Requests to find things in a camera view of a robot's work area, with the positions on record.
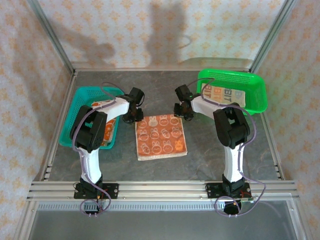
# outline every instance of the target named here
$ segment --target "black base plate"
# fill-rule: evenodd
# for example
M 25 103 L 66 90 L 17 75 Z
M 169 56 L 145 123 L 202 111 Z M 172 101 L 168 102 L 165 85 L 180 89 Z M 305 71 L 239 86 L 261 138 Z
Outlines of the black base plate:
M 77 183 L 75 185 L 75 189 L 81 189 L 80 183 Z M 104 189 L 111 197 L 111 199 L 117 199 L 118 193 L 119 193 L 119 184 L 118 183 L 103 183 L 102 189 Z M 80 191 L 74 191 L 73 195 L 74 199 L 92 199 L 91 196 L 86 196 L 84 192 Z M 103 194 L 103 192 L 100 194 L 100 199 L 107 199 L 108 197 Z
M 207 183 L 205 185 L 205 190 L 206 190 L 208 199 L 217 199 L 219 197 L 226 196 L 226 193 L 222 188 L 222 182 Z M 233 192 L 231 192 L 229 197 L 232 197 L 234 199 L 252 198 L 249 183 L 245 182 L 243 187 L 238 188 L 237 190 L 234 190 Z

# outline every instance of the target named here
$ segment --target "gray table surface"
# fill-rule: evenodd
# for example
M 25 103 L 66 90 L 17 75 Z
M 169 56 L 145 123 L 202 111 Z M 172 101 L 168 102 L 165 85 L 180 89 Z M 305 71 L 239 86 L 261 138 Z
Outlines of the gray table surface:
M 145 93 L 144 116 L 172 114 L 178 102 L 175 88 L 197 78 L 197 71 L 84 71 L 76 77 L 78 87 L 99 86 L 109 81 L 125 92 L 132 87 Z M 191 86 L 196 92 L 196 84 Z M 277 180 L 277 173 L 260 114 L 253 116 L 257 136 L 243 153 L 243 171 L 250 178 Z M 218 140 L 214 121 L 197 114 L 183 121 L 188 154 L 157 160 L 138 161 L 135 125 L 119 121 L 115 144 L 99 151 L 100 170 L 104 181 L 187 181 L 221 180 L 225 168 L 224 148 Z M 81 175 L 79 155 L 70 147 L 59 145 L 49 181 L 78 181 Z

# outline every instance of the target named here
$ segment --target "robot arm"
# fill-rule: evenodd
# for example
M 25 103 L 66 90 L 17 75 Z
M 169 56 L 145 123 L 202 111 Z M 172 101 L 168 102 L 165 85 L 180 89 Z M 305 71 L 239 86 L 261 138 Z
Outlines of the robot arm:
M 217 136 L 225 153 L 225 169 L 222 175 L 224 191 L 229 195 L 243 187 L 245 179 L 240 171 L 243 170 L 244 148 L 241 148 L 239 163 L 238 156 L 240 147 L 247 141 L 250 128 L 242 111 L 209 103 L 203 100 L 200 94 L 193 94 L 186 85 L 178 87 L 175 92 L 180 100 L 180 103 L 174 106 L 176 117 L 190 121 L 194 113 L 200 113 L 214 120 Z
M 113 104 L 110 102 L 107 105 L 106 101 L 101 102 L 101 106 L 83 105 L 79 109 L 70 132 L 71 139 L 83 117 L 96 109 L 85 119 L 75 139 L 75 146 L 83 153 L 83 156 L 80 154 L 82 174 L 77 190 L 82 192 L 86 198 L 96 198 L 100 194 L 91 183 L 100 188 L 103 184 L 99 167 L 99 148 L 104 139 L 106 123 L 120 115 L 123 115 L 123 121 L 128 124 L 141 121 L 144 115 L 141 108 L 137 106 L 143 96 L 144 93 L 134 87 L 129 94 L 117 96 Z

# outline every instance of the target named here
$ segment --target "floral wallpaper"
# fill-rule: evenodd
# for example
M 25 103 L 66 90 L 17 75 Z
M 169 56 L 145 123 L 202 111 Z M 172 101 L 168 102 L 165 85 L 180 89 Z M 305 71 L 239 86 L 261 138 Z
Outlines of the floral wallpaper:
M 284 0 L 40 0 L 73 67 L 249 68 Z
M 26 0 L 0 3 L 0 239 L 13 238 L 70 74 Z
M 300 0 L 258 71 L 287 179 L 296 180 L 314 239 L 320 236 L 320 5 Z

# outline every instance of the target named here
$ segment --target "enclosure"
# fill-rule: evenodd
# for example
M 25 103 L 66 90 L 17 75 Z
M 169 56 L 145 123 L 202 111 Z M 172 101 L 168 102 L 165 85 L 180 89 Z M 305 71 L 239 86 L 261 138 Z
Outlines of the enclosure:
M 315 1 L 6 0 L 0 11 L 1 239 L 319 239 Z M 117 198 L 97 219 L 81 215 L 81 161 L 61 139 L 78 90 L 141 89 L 144 116 L 169 121 L 175 89 L 206 69 L 265 83 L 267 109 L 250 112 L 256 139 L 243 151 L 243 173 L 266 183 L 261 203 L 237 218 L 214 212 L 206 185 L 221 183 L 225 152 L 212 118 L 182 121 L 185 155 L 140 160 L 136 126 L 120 117 L 98 154 Z M 250 190 L 257 200 L 263 186 Z

